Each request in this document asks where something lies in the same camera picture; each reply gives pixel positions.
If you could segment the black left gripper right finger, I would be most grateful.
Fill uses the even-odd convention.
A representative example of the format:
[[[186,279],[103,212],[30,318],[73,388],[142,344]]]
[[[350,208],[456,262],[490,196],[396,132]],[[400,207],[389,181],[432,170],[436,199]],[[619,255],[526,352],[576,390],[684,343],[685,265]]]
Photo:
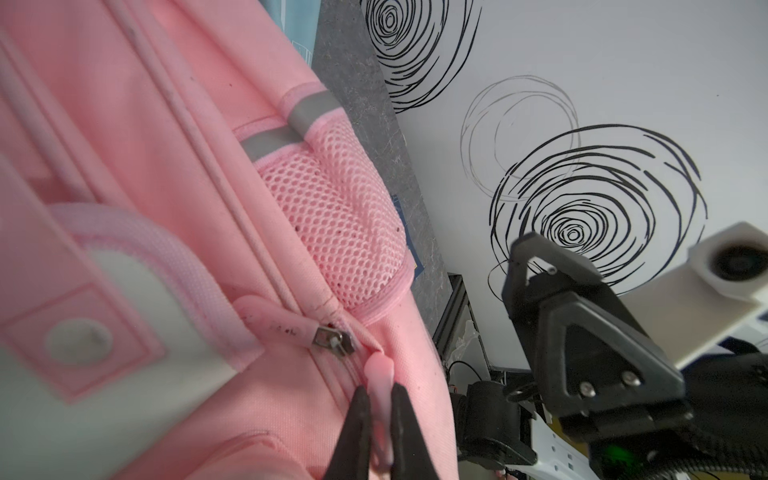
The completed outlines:
[[[406,388],[395,383],[391,393],[390,434],[393,447],[391,478],[438,480],[422,431]]]

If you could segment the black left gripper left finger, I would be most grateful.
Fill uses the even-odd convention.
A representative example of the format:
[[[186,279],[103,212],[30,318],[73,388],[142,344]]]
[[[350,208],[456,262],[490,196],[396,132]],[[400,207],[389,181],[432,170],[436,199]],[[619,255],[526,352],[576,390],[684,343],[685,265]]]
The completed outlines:
[[[364,386],[358,386],[323,476],[324,480],[369,478],[372,429],[370,397]]]

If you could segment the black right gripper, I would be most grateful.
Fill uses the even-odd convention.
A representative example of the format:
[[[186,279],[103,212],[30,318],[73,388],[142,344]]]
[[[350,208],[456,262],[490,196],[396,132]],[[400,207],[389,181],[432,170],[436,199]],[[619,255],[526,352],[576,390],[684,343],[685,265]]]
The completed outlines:
[[[717,403],[681,371],[586,258],[528,233],[509,247],[502,299],[544,404],[601,479],[720,467]]]

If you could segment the pink student backpack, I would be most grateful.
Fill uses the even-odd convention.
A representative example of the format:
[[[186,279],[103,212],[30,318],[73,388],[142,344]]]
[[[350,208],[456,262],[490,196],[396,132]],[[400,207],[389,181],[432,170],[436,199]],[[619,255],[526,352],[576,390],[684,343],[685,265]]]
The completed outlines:
[[[1,5],[1,475],[323,479],[354,392],[439,479],[454,417],[403,224],[259,1]]]

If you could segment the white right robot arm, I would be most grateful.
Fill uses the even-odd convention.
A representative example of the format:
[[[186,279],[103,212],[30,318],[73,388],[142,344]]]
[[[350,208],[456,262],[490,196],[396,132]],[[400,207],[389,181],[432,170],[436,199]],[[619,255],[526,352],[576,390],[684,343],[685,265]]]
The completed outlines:
[[[527,479],[767,475],[767,236],[735,224],[624,296],[529,233],[503,303],[530,372],[452,398],[461,459]]]

